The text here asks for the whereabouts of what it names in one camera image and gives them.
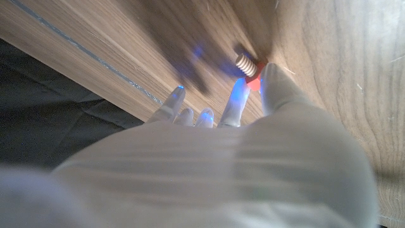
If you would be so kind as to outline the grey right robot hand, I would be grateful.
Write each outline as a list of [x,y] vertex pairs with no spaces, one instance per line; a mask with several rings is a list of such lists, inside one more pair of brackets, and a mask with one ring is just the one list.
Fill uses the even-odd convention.
[[217,126],[177,87],[143,125],[52,172],[1,168],[2,227],[376,227],[377,184],[344,126],[283,69],[261,72],[263,117],[238,80]]

